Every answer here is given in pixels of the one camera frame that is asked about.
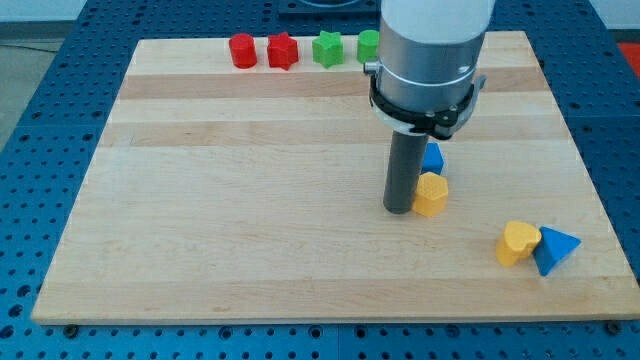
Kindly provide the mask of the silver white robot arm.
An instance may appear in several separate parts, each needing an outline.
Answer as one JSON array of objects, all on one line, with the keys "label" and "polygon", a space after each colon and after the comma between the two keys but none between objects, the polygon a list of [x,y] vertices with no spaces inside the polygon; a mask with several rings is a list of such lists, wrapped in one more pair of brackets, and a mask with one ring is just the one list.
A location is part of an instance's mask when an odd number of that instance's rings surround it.
[{"label": "silver white robot arm", "polygon": [[377,58],[363,65],[376,116],[407,136],[450,139],[470,119],[494,0],[382,0]]}]

